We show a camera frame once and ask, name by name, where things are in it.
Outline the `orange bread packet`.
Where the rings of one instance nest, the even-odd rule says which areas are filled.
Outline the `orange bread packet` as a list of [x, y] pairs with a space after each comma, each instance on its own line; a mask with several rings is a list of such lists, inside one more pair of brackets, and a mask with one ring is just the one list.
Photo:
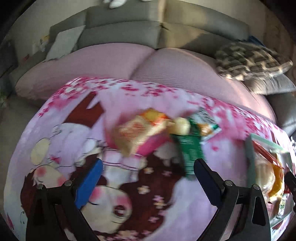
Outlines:
[[128, 157], [152, 136], [163, 132], [171, 119], [153, 108], [148, 108], [133, 119], [116, 126], [112, 131], [113, 141], [122, 155]]

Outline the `yellow snack packet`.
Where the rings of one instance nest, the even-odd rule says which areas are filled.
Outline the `yellow snack packet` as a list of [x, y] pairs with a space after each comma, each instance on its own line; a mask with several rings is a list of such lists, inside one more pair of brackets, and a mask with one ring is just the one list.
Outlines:
[[273, 171], [275, 176], [275, 182], [273, 184], [271, 191], [268, 193], [270, 198], [275, 196], [282, 196], [285, 189], [285, 185], [283, 183], [283, 180], [284, 180], [283, 168], [273, 164]]

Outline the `light grey small cushion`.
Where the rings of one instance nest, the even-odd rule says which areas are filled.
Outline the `light grey small cushion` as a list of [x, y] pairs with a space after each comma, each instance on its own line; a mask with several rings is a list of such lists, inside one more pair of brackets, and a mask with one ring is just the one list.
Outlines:
[[50, 48], [45, 61], [60, 59], [72, 52], [79, 37], [81, 36], [85, 25], [71, 28], [60, 32], [52, 47]]

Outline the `grey sofa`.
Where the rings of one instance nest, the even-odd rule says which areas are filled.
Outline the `grey sofa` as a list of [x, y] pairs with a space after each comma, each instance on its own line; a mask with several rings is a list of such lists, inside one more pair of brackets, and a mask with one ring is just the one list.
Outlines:
[[[128, 1], [117, 9], [109, 9], [106, 4], [92, 6], [51, 26], [45, 51], [28, 60], [45, 60], [60, 32], [82, 25], [85, 28], [71, 53], [94, 45], [129, 43], [154, 50], [183, 49], [214, 59], [220, 47], [249, 37], [246, 23], [204, 6], [184, 1]], [[15, 82], [10, 78], [13, 71], [9, 80], [15, 90]], [[275, 113], [277, 124], [287, 133], [293, 132], [295, 96], [281, 93], [264, 97]]]

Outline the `green white cracker packet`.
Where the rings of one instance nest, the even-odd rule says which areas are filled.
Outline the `green white cracker packet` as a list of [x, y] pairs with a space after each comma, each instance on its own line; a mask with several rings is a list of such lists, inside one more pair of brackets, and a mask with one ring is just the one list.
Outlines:
[[214, 118], [204, 108], [199, 108], [197, 112], [191, 115], [191, 119], [198, 129], [203, 143], [222, 131]]

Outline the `grey pillow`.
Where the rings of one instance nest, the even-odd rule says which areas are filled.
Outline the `grey pillow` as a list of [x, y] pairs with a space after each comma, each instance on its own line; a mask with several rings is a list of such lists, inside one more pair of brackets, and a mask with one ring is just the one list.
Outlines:
[[250, 92], [259, 95], [273, 95], [295, 91], [295, 84], [284, 74], [267, 79], [251, 78], [243, 83]]

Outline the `pink sofa seat cover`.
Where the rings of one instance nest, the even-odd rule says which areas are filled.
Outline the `pink sofa seat cover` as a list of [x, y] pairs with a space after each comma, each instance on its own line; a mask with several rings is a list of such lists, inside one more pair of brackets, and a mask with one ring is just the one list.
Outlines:
[[71, 79], [80, 76], [129, 79], [177, 87], [257, 113], [275, 121], [275, 113], [262, 95], [240, 82], [216, 73], [213, 58], [177, 48], [109, 43], [82, 48], [58, 60], [32, 58], [10, 75], [16, 93], [24, 98], [47, 100]]

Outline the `red snack packet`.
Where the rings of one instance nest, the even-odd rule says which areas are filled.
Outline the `red snack packet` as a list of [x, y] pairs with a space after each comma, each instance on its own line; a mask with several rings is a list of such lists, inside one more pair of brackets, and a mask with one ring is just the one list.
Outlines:
[[258, 154], [263, 156], [265, 159], [267, 159], [267, 161], [272, 163], [274, 166], [277, 166], [277, 167], [283, 169], [283, 166], [280, 163], [280, 161], [277, 158], [275, 158], [270, 152], [268, 152], [266, 149], [264, 149], [264, 147], [262, 147], [260, 144], [258, 144], [255, 141], [252, 141], [252, 144], [253, 144], [255, 152], [257, 152]]

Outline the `husky plush toy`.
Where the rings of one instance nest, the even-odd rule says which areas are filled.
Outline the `husky plush toy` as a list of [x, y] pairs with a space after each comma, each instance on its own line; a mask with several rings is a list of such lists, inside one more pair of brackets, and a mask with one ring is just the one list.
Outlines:
[[127, 0], [103, 0], [102, 2], [104, 4], [108, 4], [110, 9], [115, 9], [124, 5], [127, 2]]

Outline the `mint green tray box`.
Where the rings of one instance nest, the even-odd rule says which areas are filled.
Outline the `mint green tray box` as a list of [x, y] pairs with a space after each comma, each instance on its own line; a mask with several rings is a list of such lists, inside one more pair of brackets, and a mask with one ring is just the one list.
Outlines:
[[289, 171], [294, 172], [295, 170], [292, 155], [288, 149], [281, 147], [278, 143], [269, 141], [253, 133], [245, 141], [246, 156], [249, 162], [247, 185], [257, 184], [260, 187], [266, 203], [270, 226], [273, 228], [292, 213], [295, 202], [290, 193], [283, 192], [282, 196], [269, 197], [268, 193], [271, 191], [275, 182], [273, 164], [255, 152], [252, 141], [260, 144], [280, 161], [283, 166], [284, 175]]

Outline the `dark green wafer packet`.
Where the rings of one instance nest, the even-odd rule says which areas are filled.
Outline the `dark green wafer packet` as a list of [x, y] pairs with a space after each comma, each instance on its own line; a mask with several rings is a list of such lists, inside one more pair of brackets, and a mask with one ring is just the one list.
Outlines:
[[182, 166], [185, 176], [191, 178], [194, 176], [194, 162], [197, 159], [203, 159], [204, 154], [201, 148], [201, 137], [199, 131], [191, 118], [187, 118], [190, 122], [190, 133], [186, 136], [171, 134], [171, 138], [177, 145], [182, 158]]

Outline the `cream round bun packet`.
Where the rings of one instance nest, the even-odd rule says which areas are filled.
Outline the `cream round bun packet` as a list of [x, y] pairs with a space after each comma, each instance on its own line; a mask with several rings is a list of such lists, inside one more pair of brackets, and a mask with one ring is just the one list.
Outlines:
[[190, 122], [186, 118], [178, 117], [169, 122], [167, 130], [173, 135], [186, 136], [190, 133], [190, 128]]

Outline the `leopard pattern pillow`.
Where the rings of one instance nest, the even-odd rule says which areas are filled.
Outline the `leopard pattern pillow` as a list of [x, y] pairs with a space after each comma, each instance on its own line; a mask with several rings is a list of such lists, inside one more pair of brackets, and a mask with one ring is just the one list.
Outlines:
[[276, 51], [247, 42], [232, 42], [216, 53], [217, 72], [224, 78], [247, 81], [267, 80], [282, 75], [293, 62]]

